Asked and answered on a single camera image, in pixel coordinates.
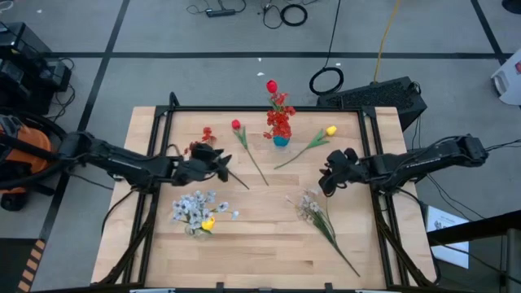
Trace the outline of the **white plastic device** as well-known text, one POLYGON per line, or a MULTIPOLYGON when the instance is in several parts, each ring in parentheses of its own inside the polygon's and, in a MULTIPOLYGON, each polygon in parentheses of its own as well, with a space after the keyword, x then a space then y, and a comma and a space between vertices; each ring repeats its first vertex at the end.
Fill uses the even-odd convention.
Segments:
POLYGON ((503 103, 521 107, 521 48, 492 74, 491 81, 503 103))

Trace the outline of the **orange vacuum cleaner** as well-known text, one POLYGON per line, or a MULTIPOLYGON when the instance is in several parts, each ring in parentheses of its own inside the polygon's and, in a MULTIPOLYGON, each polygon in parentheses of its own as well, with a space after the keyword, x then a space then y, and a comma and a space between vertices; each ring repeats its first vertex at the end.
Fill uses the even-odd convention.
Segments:
MULTIPOLYGON (((50 139, 39 129, 31 128, 15 116, 0 114, 0 134, 52 150, 50 139)), ((16 150, 0 143, 0 181, 21 179, 46 169, 49 163, 35 155, 16 150)), ((0 189, 0 206, 10 212, 21 210, 28 199, 27 187, 0 189)))

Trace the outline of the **clear glass vase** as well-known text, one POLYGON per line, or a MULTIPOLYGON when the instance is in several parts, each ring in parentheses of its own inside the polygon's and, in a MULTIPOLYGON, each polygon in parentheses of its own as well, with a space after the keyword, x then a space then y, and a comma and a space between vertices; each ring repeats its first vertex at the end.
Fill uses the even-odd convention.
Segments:
POLYGON ((203 241, 208 237, 208 232, 204 230, 203 228, 199 227, 197 229, 193 229, 191 225, 185 226, 185 234, 197 241, 203 241))

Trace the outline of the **black power box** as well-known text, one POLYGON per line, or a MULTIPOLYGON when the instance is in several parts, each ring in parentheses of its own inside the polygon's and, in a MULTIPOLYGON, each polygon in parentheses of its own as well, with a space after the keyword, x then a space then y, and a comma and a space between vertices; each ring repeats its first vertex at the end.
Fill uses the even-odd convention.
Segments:
POLYGON ((57 92, 65 92, 69 86, 72 70, 59 59, 45 59, 40 78, 57 92))

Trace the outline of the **black metal bar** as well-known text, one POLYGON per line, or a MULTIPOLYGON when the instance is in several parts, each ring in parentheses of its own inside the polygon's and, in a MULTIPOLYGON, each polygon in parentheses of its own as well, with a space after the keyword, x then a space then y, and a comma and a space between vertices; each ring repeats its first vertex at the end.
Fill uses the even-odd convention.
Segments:
POLYGON ((434 230, 427 233, 427 238, 432 246, 445 245, 496 237, 512 229, 521 230, 521 210, 434 230))

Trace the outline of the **red blossom spray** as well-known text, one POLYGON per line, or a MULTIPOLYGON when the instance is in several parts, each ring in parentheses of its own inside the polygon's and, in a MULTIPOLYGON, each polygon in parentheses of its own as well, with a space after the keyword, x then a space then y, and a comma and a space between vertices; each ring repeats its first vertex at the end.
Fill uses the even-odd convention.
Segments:
MULTIPOLYGON (((201 142, 201 143, 207 143, 208 145, 210 145, 211 147, 213 147, 214 143, 217 141, 217 137, 213 135, 212 133, 212 129, 208 126, 204 127, 203 128, 203 136, 201 138, 201 141, 193 141, 193 142, 190 142, 189 146, 186 147, 183 151, 183 154, 184 155, 187 155, 190 159, 190 151, 191 151, 191 147, 198 143, 198 142, 201 142)), ((229 170, 229 176, 232 176, 234 179, 236 179, 241 185, 243 185, 247 190, 249 189, 249 187, 241 180, 239 179, 236 175, 234 175, 230 169, 228 168, 229 170)))
POLYGON ((296 114, 293 106, 286 105, 286 93, 272 93, 269 98, 269 103, 272 107, 267 111, 266 124, 270 130, 263 133, 265 138, 271 139, 280 137, 289 139, 292 136, 290 117, 296 114))

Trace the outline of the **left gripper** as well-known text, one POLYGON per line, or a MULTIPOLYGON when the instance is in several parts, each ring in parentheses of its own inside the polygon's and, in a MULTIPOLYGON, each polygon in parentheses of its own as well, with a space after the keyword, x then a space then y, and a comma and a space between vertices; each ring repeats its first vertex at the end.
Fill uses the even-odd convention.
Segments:
POLYGON ((221 152, 214 151, 212 160, 188 159, 173 157, 173 185, 186 186, 193 181, 205 181, 216 173, 222 182, 229 181, 229 170, 226 165, 230 162, 232 155, 223 156, 221 152))

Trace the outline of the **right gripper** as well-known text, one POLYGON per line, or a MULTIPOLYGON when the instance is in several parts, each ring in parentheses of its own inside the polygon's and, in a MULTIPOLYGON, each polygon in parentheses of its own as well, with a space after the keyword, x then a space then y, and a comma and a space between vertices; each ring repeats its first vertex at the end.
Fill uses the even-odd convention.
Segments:
POLYGON ((360 164, 347 162, 337 164, 335 162, 324 163, 324 168, 320 169, 322 177, 318 184, 326 197, 331 197, 337 190, 337 185, 345 182, 367 183, 369 178, 367 169, 360 164))

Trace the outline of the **black computer case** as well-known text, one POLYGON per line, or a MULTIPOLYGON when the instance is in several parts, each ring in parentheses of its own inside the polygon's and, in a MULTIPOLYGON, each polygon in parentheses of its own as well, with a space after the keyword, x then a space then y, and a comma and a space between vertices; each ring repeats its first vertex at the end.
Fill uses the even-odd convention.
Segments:
POLYGON ((371 83, 318 98, 319 107, 394 107, 405 131, 426 109, 419 83, 409 77, 371 83))

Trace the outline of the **red artificial tulip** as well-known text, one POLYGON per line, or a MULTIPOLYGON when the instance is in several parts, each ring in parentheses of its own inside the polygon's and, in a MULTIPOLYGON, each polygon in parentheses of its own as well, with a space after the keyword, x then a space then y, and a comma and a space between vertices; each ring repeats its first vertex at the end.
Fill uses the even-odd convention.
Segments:
POLYGON ((249 150, 249 146, 248 146, 248 143, 247 143, 247 134, 246 134, 246 129, 241 125, 240 121, 239 120, 232 120, 231 121, 231 127, 232 127, 232 130, 234 131, 234 135, 237 137, 237 139, 240 141, 241 145, 243 146, 243 148, 245 149, 245 151, 247 152, 249 158, 251 159, 251 161, 253 162, 254 166, 256 167, 257 171, 259 172, 259 174, 261 175, 261 178, 263 179, 264 183, 266 185, 268 185, 269 183, 267 182, 266 178, 265 178, 265 175, 262 173, 261 169, 259 168, 258 164, 256 163, 255 159, 253 158, 252 156, 252 153, 250 152, 249 150))
POLYGON ((266 83, 266 89, 268 90, 268 92, 270 94, 269 102, 272 105, 272 107, 274 108, 274 110, 277 111, 279 109, 279 105, 278 105, 278 84, 277 84, 277 82, 274 81, 274 80, 269 80, 266 83))

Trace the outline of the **black aluminium table frame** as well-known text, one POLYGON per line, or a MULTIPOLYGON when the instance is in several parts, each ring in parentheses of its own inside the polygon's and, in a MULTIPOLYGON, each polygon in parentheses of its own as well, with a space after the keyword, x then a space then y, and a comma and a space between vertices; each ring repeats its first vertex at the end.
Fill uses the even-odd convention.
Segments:
POLYGON ((353 148, 358 155, 374 152, 371 133, 361 133, 356 112, 336 108, 299 107, 291 118, 293 135, 287 147, 278 149, 264 139, 266 112, 262 108, 239 109, 181 106, 171 118, 164 107, 136 107, 129 122, 125 146, 132 151, 159 153, 166 147, 176 154, 198 140, 204 127, 217 136, 217 146, 232 155, 230 169, 248 187, 233 177, 228 182, 212 179, 184 187, 162 185, 156 196, 132 195, 125 182, 112 194, 114 212, 107 220, 92 279, 99 282, 126 250, 134 222, 155 208, 151 235, 142 243, 132 263, 130 278, 146 286, 212 289, 383 289, 401 281, 401 266, 395 256, 383 262, 368 186, 355 184, 338 190, 328 199, 329 213, 338 244, 359 278, 320 232, 297 217, 285 200, 295 200, 304 189, 317 189, 320 169, 336 149, 353 148), (265 175, 266 185, 240 141, 232 120, 246 129, 253 158, 265 175), (303 150, 321 130, 336 126, 329 143, 307 150, 298 159, 275 169, 303 150), (195 190, 215 190, 218 202, 228 202, 239 211, 217 216, 217 223, 203 241, 185 234, 184 225, 171 221, 172 202, 195 190))

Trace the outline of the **white blossom spray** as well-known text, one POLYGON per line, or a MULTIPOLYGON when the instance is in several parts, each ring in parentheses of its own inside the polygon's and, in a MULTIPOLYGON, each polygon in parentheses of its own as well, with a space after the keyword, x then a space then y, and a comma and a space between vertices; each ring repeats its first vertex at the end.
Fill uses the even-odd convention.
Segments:
POLYGON ((360 278, 361 275, 342 252, 338 244, 335 228, 329 215, 327 199, 321 200, 321 197, 322 195, 318 189, 304 189, 298 200, 293 199, 289 195, 285 196, 285 200, 294 207, 297 217, 313 225, 349 268, 360 278))
POLYGON ((196 190, 172 202, 171 221, 185 226, 191 225, 193 229, 199 228, 201 222, 211 216, 215 217, 216 224, 218 214, 230 214, 232 221, 239 217, 239 211, 231 210, 228 202, 217 202, 217 193, 214 190, 206 192, 196 190))

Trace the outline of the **white paper sheet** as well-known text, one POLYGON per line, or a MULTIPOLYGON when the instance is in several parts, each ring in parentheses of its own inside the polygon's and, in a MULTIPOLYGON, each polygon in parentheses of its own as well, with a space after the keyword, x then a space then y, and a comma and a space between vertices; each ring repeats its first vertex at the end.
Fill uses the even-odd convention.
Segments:
MULTIPOLYGON (((467 219, 455 216, 451 213, 444 212, 432 206, 427 207, 427 232, 442 230, 455 225, 466 224, 467 219)), ((449 247, 434 246, 431 248, 434 257, 451 265, 469 269, 469 242, 449 244, 449 247)))

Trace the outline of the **gray metal post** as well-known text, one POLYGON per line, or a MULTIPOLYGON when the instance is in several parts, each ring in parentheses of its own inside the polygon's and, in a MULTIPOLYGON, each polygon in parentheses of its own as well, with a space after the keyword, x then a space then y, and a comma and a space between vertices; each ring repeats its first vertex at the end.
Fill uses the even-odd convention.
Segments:
POLYGON ((521 230, 507 231, 506 274, 505 293, 521 293, 521 230))

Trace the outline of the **black hazard striped mat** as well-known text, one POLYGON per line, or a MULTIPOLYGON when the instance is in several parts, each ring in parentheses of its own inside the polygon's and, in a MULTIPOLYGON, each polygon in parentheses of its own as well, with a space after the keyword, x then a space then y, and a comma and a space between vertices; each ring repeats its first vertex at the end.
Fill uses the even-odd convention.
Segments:
POLYGON ((37 238, 0 238, 0 293, 29 293, 46 243, 37 238))

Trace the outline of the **black computer tower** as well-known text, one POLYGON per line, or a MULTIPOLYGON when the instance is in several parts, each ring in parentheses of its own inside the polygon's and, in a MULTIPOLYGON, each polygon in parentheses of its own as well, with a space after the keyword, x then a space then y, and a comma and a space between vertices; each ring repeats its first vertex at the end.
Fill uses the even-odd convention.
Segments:
POLYGON ((46 115, 54 89, 46 61, 31 46, 24 23, 0 24, 0 106, 46 115))

